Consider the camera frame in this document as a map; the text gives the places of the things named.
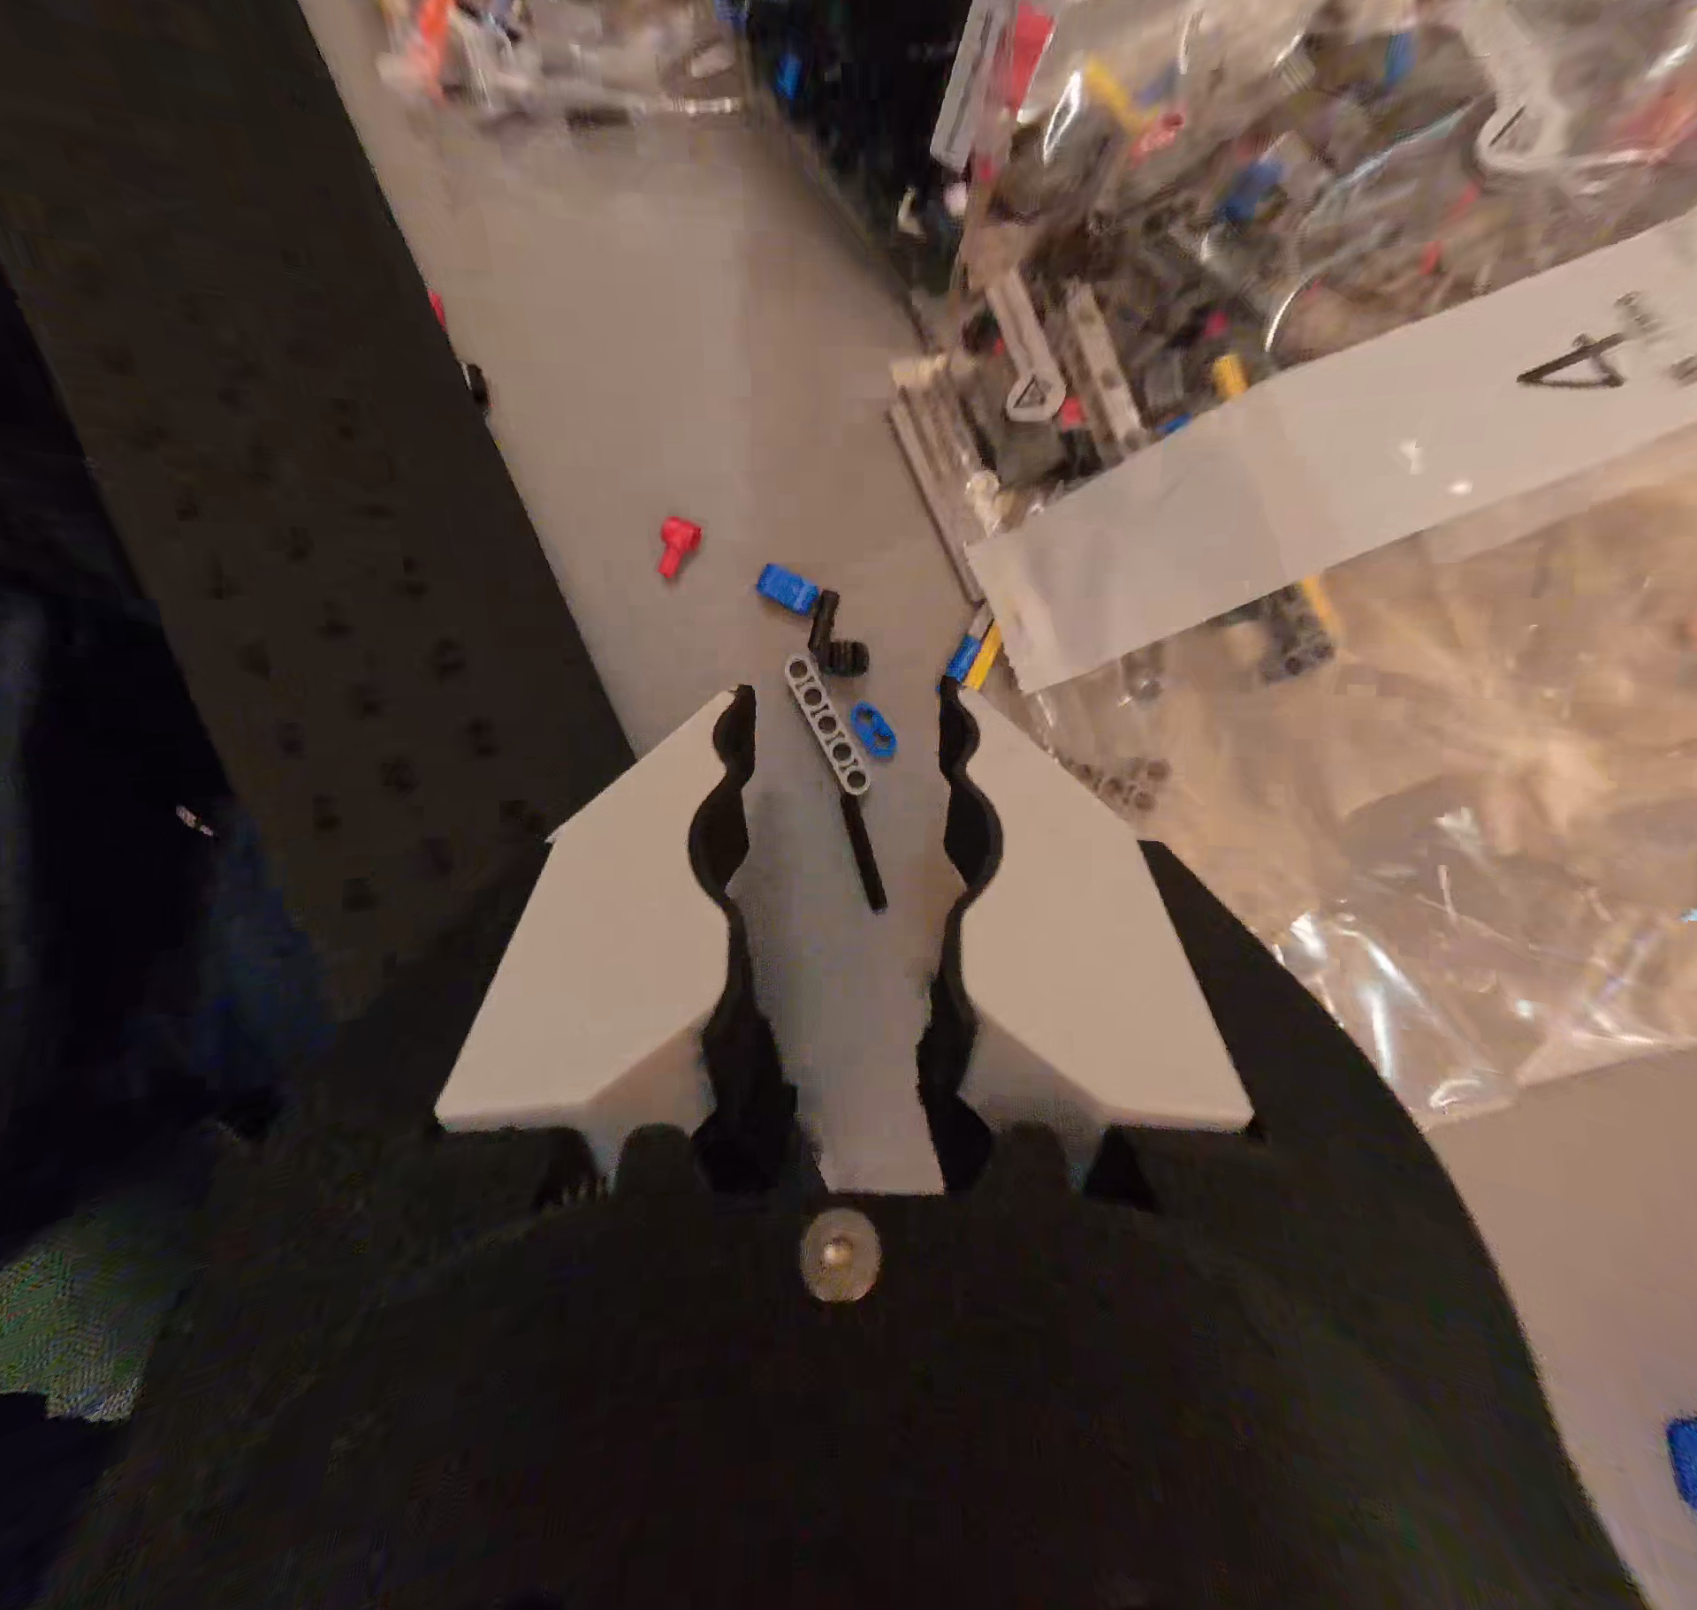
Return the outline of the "clear lego parts bag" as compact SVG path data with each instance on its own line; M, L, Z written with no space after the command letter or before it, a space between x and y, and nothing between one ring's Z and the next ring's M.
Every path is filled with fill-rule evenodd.
M756 87L915 303L951 288L1017 0L743 0Z
M1695 485L1599 479L1021 699L1415 1118L1695 1042Z
M1693 428L1693 0L987 0L889 423L1040 692Z

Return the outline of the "small opened clear bag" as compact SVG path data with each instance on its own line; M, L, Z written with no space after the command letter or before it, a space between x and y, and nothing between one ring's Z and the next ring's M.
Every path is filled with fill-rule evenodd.
M385 84L493 125L724 120L743 55L711 0L370 0Z

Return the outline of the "light grey five-hole beam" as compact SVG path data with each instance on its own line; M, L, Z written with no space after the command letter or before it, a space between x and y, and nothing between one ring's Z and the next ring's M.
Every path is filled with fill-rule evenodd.
M872 790L868 756L834 703L813 658L809 654L786 658L784 682L841 794L864 800Z

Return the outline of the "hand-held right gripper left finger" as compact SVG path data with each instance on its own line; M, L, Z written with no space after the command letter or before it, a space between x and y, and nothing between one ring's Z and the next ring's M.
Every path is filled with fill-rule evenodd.
M548 839L536 885L436 1097L445 1133L741 1142L758 1101L747 934L756 694L726 688Z

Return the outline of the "long black lego axle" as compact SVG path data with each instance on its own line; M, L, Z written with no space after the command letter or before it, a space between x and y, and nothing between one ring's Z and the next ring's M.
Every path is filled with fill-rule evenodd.
M872 841L872 834L864 817L862 800L856 794L839 792L837 803L868 908L875 915L883 915L889 909L889 894L875 856L875 845Z

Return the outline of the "black dimpled mat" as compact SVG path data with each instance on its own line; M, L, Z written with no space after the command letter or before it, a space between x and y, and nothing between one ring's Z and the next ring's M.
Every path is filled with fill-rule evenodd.
M2 0L4 267L343 1016L633 750L298 0Z

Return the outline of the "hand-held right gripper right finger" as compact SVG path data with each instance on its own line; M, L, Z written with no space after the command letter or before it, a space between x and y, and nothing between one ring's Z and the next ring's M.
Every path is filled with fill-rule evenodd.
M940 767L959 894L917 1048L932 1131L1247 1131L1248 1091L1131 826L955 680Z

